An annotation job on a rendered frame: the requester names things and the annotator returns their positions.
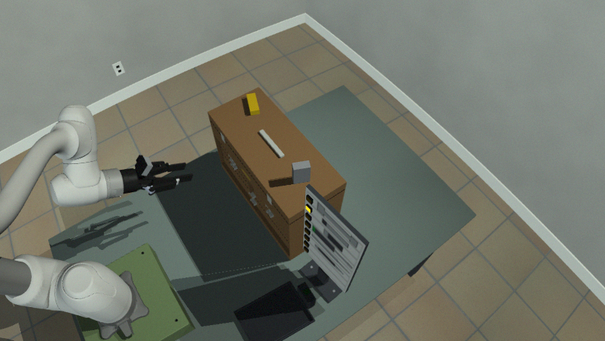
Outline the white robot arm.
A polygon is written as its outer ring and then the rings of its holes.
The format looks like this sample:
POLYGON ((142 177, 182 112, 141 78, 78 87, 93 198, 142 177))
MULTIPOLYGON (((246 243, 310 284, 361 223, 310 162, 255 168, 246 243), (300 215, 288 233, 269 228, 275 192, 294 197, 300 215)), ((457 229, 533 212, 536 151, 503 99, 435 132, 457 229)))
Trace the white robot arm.
MULTIPOLYGON (((84 105, 67 105, 58 123, 30 148, 1 190, 0 235, 20 213, 53 155, 63 160, 63 173, 50 182, 57 205, 81 207, 123 195, 119 169, 99 169, 91 111, 84 105)), ((131 323, 149 314, 129 271, 118 276, 94 261, 70 263, 31 254, 0 257, 0 295, 19 306, 94 319, 104 339, 119 330, 126 337, 134 334, 131 323)))

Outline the brown wooden chest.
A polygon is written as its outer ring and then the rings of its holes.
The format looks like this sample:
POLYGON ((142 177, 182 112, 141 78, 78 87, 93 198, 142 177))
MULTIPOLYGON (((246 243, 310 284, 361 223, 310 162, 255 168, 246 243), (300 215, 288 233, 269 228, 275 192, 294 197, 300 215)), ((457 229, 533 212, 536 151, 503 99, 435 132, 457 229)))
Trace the brown wooden chest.
POLYGON ((304 252, 305 187, 310 184, 340 213, 347 182, 259 87, 208 115, 223 169, 294 259, 304 252), (246 97, 251 93, 260 110, 252 116, 246 97), (293 184, 292 163, 306 160, 310 181, 293 184))

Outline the yellow rectangular block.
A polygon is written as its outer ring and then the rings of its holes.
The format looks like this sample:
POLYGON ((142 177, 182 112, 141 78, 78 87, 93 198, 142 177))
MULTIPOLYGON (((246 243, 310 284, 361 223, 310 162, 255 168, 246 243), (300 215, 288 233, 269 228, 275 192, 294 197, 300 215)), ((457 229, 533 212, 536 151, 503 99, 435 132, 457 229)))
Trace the yellow rectangular block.
POLYGON ((256 114, 260 114, 259 111, 259 107, 258 107, 258 102, 256 99, 256 94, 255 93, 251 93, 251 94, 247 94, 247 99, 248 99, 248 106, 249 106, 249 110, 252 115, 256 115, 256 114))

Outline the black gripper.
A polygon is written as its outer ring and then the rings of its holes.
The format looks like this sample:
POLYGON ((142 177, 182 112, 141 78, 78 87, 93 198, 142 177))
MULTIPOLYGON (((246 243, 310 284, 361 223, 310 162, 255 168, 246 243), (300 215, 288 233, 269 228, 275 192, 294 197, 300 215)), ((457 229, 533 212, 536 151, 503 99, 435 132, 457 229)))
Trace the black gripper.
POLYGON ((123 176, 123 193, 131 193, 140 189, 147 190, 149 195, 175 188, 178 183, 191 181, 193 174, 175 177, 155 177, 164 172, 185 170, 186 163, 169 164, 164 161, 151 162, 153 167, 147 176, 138 177, 135 169, 119 170, 123 176), (158 167, 159 166, 159 167, 158 167), (151 175, 150 175, 151 174, 151 175), (180 180, 180 181, 179 181, 180 180), (170 182, 171 181, 171 182, 170 182))

